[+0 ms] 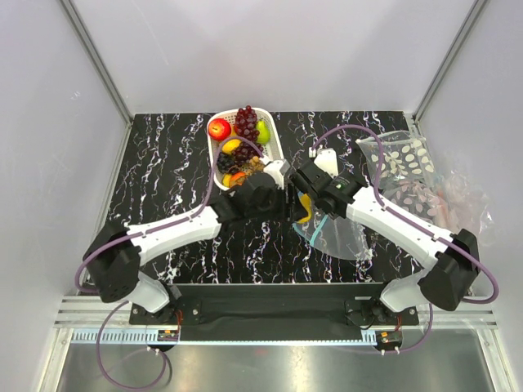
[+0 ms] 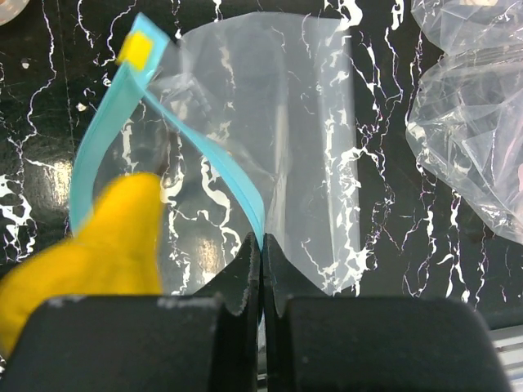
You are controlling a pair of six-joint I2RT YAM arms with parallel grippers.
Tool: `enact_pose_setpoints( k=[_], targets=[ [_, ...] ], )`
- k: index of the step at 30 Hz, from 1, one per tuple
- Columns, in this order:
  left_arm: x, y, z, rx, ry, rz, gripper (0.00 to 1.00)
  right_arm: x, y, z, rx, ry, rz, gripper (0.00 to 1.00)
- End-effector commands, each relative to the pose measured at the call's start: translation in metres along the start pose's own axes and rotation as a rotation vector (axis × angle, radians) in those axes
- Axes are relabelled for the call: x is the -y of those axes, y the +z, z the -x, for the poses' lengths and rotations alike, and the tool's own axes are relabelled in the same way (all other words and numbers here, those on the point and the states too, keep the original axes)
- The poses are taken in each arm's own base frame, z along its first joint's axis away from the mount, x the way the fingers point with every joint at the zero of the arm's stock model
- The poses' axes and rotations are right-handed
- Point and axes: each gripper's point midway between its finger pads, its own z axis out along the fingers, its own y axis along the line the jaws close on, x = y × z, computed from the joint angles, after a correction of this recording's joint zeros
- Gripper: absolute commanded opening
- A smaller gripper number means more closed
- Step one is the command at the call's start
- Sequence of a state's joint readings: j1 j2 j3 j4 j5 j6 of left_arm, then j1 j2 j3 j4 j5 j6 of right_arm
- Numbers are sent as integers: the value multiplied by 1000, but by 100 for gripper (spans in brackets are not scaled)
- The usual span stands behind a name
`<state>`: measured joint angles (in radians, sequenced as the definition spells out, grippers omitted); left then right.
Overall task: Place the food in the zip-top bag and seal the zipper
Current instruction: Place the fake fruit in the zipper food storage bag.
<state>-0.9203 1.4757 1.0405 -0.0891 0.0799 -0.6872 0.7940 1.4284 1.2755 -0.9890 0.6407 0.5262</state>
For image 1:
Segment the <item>yellow pear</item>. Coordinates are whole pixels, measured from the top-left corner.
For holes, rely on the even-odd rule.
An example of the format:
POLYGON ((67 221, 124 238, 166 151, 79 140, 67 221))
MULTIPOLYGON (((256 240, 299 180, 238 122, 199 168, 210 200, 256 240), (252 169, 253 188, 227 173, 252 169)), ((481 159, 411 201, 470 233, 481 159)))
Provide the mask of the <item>yellow pear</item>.
POLYGON ((302 217, 297 220, 297 223, 305 224, 312 218, 312 201, 308 194, 301 194, 299 196, 299 201, 305 211, 303 212, 302 217))

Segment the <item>clear zip top bag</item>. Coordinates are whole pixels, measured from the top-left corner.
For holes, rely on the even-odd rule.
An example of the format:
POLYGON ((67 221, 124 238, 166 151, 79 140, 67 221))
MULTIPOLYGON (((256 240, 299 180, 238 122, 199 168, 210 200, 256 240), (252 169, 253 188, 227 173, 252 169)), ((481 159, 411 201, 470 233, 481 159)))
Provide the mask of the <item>clear zip top bag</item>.
POLYGON ((320 210, 313 210, 305 223, 294 223, 294 230, 314 249, 327 256, 347 261, 372 258, 364 226, 350 219, 333 219, 320 210))

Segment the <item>red grape bunch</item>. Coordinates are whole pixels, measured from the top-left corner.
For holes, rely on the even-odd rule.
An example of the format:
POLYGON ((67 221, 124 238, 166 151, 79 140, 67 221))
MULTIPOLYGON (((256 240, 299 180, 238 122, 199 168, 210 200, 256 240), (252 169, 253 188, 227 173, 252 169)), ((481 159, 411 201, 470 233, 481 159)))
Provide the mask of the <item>red grape bunch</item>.
POLYGON ((256 111, 250 105, 238 109, 235 115, 235 134, 248 140, 248 142, 242 140, 241 145, 232 154, 237 165, 244 164, 254 156, 260 158, 262 155, 263 147, 257 142, 257 121, 256 111))

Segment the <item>red apple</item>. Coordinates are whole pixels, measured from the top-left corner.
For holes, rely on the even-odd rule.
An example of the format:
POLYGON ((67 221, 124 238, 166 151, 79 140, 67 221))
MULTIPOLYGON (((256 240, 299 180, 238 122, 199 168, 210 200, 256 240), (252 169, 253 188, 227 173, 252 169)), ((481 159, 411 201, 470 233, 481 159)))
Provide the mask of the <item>red apple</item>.
POLYGON ((208 136, 221 142, 231 135, 231 126, 224 118, 214 118, 208 124, 208 136))

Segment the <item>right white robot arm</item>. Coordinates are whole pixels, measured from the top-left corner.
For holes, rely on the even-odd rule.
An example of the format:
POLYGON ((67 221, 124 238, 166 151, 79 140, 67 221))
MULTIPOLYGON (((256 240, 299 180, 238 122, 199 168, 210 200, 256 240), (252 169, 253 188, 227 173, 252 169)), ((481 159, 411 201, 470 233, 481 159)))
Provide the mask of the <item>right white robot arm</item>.
POLYGON ((426 303, 456 310, 479 274, 469 260, 479 258, 476 236, 465 229, 454 234, 430 224, 382 198, 350 172, 332 177, 307 162, 290 180, 322 212, 373 230, 422 266, 415 274, 385 284, 371 303, 371 314, 379 323, 390 323, 401 311, 426 303))

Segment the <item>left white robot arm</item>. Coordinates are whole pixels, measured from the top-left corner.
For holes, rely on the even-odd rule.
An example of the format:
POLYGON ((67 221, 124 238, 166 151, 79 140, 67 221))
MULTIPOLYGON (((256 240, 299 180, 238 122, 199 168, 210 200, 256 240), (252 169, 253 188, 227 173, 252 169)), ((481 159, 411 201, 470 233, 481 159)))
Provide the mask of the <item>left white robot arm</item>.
POLYGON ((128 301, 158 323, 168 323, 176 315, 178 295, 144 274, 143 265, 179 247, 214 239, 231 224, 295 222, 309 214, 293 185, 258 172, 183 214, 142 225, 106 224, 83 262, 102 302, 128 301))

